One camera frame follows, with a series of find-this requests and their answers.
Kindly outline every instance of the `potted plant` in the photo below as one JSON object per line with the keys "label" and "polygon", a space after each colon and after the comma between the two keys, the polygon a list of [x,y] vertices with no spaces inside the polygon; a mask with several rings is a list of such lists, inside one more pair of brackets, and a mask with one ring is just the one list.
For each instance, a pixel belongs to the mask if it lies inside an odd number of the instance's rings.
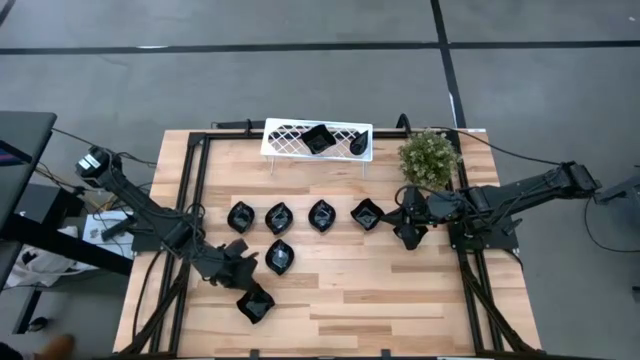
{"label": "potted plant", "polygon": [[398,150],[400,170],[408,181],[433,190],[443,189],[451,179],[460,156],[445,134],[426,130],[409,138]]}

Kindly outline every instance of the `small black bowl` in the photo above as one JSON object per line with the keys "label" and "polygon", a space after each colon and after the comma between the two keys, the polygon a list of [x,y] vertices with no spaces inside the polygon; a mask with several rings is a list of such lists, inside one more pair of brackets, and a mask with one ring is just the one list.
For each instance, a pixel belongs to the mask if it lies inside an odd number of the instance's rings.
{"label": "small black bowl", "polygon": [[264,222],[273,235],[283,233],[293,223],[293,213],[284,203],[276,204],[264,217]]}
{"label": "small black bowl", "polygon": [[320,232],[329,230],[336,220],[336,210],[324,200],[318,201],[309,210],[309,223]]}
{"label": "small black bowl", "polygon": [[249,318],[252,324],[257,324],[264,318],[269,309],[276,305],[271,295],[256,284],[247,291],[240,300],[236,301],[240,312]]}
{"label": "small black bowl", "polygon": [[336,138],[323,125],[316,125],[300,135],[300,139],[309,148],[312,154],[320,154],[336,144]]}
{"label": "small black bowl", "polygon": [[351,217],[367,231],[378,225],[382,215],[384,211],[369,198],[362,200],[355,209],[351,210]]}
{"label": "small black bowl", "polygon": [[349,143],[349,151],[355,156],[360,156],[367,150],[368,145],[369,131],[365,131],[362,134],[356,135],[356,137],[351,140],[351,143]]}
{"label": "small black bowl", "polygon": [[242,234],[249,230],[254,218],[255,212],[251,206],[242,201],[238,201],[238,203],[231,208],[231,211],[229,211],[227,224],[229,224],[233,230]]}
{"label": "small black bowl", "polygon": [[295,254],[291,246],[282,241],[282,239],[276,240],[264,257],[269,269],[273,270],[276,274],[284,274],[293,264],[293,258]]}

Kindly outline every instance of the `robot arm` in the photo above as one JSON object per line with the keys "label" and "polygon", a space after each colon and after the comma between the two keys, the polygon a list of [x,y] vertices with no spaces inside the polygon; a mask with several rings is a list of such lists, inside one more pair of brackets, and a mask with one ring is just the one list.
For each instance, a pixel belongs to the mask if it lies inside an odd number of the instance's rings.
{"label": "robot arm", "polygon": [[247,291],[254,287],[252,276],[257,266],[254,259],[257,254],[242,257],[248,249],[244,240],[235,240],[229,246],[209,245],[204,241],[206,233],[198,208],[182,213],[158,205],[127,180],[118,154],[94,146],[76,164],[76,173],[88,185],[112,192],[131,207],[135,217],[125,222],[144,220],[169,252],[189,261],[213,285],[220,283],[227,288]]}
{"label": "robot arm", "polygon": [[504,186],[481,186],[433,192],[425,198],[419,186],[406,186],[400,207],[382,217],[407,250],[415,249],[426,225],[462,222],[465,235],[481,237],[500,230],[513,232],[519,221],[510,216],[553,199],[584,199],[600,188],[589,171],[575,162]]}

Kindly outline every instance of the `white metal stand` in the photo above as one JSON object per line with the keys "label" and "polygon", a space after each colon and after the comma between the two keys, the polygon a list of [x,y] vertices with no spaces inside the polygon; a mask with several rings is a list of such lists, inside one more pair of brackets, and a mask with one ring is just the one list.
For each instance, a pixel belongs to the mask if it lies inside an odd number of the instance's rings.
{"label": "white metal stand", "polygon": [[[336,144],[321,154],[311,154],[300,136],[317,125],[324,124],[336,139]],[[367,149],[362,155],[349,151],[351,141],[368,131]],[[362,163],[362,177],[367,174],[367,163],[373,160],[373,126],[371,124],[327,122],[269,118],[265,123],[260,154],[271,161],[271,175],[276,157],[294,157],[319,160],[355,161]]]}

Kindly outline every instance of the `wooden tabletop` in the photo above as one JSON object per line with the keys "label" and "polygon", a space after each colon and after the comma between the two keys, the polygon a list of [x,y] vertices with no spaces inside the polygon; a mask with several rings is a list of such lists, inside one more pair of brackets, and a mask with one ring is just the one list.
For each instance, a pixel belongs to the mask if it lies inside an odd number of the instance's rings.
{"label": "wooden tabletop", "polygon": [[[163,206],[175,206],[188,134],[165,133],[151,189],[151,197]],[[485,133],[475,135],[487,139]],[[498,185],[490,148],[466,136],[461,142],[470,184]],[[259,140],[213,141],[203,195],[207,241],[217,246],[237,239],[226,216],[238,201],[253,207],[256,221],[244,239],[249,253],[260,252],[255,279],[277,305],[251,325],[235,305],[242,291],[213,287],[191,271],[178,355],[247,357],[250,349],[264,356],[377,356],[381,349],[398,356],[473,354],[458,262],[446,227],[431,228],[416,250],[407,251],[390,225],[380,223],[365,233],[349,214],[367,197],[385,212],[397,207],[393,196],[405,183],[397,155],[403,143],[375,140],[374,159],[363,179],[359,163],[305,159],[278,159],[270,175]],[[190,194],[198,158],[196,152]],[[307,221],[309,209],[320,199],[337,212],[324,235]],[[294,213],[293,226],[281,238],[293,247],[296,259],[279,277],[264,264],[266,250],[278,238],[267,229],[264,216],[281,201]],[[485,256],[496,305],[526,342],[540,347],[520,266],[499,250],[487,250]],[[142,254],[134,262],[115,351],[131,342],[133,314],[152,257]],[[142,300],[139,329],[157,304],[163,264],[164,255]],[[491,348],[486,314],[482,306],[478,309],[485,344]],[[172,314],[170,309],[165,316],[161,350],[168,347]]]}

